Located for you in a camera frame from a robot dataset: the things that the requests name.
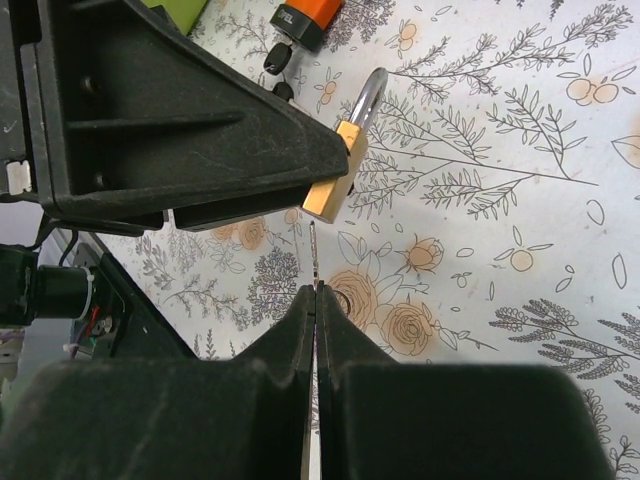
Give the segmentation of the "orange black padlock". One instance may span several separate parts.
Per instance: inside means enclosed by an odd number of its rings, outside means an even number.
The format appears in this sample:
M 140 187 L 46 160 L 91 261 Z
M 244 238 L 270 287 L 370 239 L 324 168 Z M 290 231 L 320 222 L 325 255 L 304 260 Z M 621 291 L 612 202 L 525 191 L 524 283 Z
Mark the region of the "orange black padlock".
M 342 0 L 286 0 L 270 24 L 304 49 L 317 52 L 343 5 Z

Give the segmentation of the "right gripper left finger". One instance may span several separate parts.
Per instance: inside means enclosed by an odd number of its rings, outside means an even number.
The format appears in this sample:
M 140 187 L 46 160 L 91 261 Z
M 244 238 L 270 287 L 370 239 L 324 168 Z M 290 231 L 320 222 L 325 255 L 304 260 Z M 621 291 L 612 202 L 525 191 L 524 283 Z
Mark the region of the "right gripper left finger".
M 316 294 L 236 357 L 64 361 L 1 432 L 5 479 L 305 479 Z

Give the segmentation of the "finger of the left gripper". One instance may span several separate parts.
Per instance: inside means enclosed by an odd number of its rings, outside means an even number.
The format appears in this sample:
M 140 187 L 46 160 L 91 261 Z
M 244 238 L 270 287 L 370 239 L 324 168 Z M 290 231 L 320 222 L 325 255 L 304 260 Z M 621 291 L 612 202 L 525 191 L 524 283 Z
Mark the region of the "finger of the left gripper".
M 279 211 L 279 207 L 213 202 L 173 210 L 174 224 L 184 231 L 205 231 Z

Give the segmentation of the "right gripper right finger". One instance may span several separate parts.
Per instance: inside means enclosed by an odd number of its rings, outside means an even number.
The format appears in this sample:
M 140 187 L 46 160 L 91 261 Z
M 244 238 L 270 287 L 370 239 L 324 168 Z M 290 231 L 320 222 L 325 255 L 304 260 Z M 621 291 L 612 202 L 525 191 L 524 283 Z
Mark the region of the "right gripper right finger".
M 610 479 L 578 387 L 542 365 L 392 359 L 316 291 L 325 479 Z

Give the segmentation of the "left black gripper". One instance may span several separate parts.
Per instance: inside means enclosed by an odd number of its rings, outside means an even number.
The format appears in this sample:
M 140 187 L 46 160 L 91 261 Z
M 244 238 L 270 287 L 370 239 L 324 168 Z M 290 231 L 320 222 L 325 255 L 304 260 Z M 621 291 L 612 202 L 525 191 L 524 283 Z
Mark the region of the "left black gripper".
M 123 221 L 348 170 L 330 128 L 139 1 L 1 3 L 1 198 Z

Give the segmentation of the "black head key bunch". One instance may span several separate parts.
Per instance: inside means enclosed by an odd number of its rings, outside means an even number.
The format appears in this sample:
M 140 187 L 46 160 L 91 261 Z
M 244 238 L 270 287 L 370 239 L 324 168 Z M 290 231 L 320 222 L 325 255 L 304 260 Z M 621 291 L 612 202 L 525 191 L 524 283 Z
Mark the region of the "black head key bunch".
M 269 50 L 263 62 L 263 70 L 274 77 L 281 75 L 288 66 L 292 54 L 293 50 L 290 44 L 283 42 L 276 43 Z M 294 99 L 293 88 L 284 79 L 281 79 L 274 85 L 272 93 L 287 103 Z

